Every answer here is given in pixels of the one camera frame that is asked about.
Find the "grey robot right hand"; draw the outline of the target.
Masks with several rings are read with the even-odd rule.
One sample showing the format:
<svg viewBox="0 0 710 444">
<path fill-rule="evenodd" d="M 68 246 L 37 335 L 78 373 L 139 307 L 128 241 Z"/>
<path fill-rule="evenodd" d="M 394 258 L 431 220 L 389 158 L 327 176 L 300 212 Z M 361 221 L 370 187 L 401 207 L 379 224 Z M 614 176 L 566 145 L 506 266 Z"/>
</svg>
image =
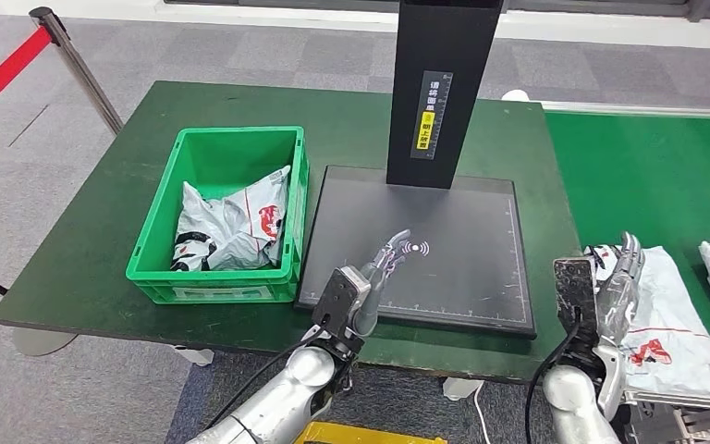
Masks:
<svg viewBox="0 0 710 444">
<path fill-rule="evenodd" d="M 626 336 L 639 301 L 645 255 L 638 238 L 623 231 L 614 269 L 595 295 L 600 344 L 617 347 Z"/>
</svg>

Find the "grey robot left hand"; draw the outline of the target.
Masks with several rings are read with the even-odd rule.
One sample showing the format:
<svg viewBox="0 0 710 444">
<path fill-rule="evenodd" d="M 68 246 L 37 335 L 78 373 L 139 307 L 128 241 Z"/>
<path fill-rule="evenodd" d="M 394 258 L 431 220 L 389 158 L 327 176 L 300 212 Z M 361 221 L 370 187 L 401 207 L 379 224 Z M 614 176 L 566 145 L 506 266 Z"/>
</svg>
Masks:
<svg viewBox="0 0 710 444">
<path fill-rule="evenodd" d="M 409 229 L 395 234 L 361 268 L 360 273 L 370 284 L 370 289 L 352 316 L 351 328 L 358 337 L 365 338 L 372 334 L 378 320 L 382 293 L 390 276 L 405 261 L 403 247 L 409 241 L 410 234 Z"/>
</svg>

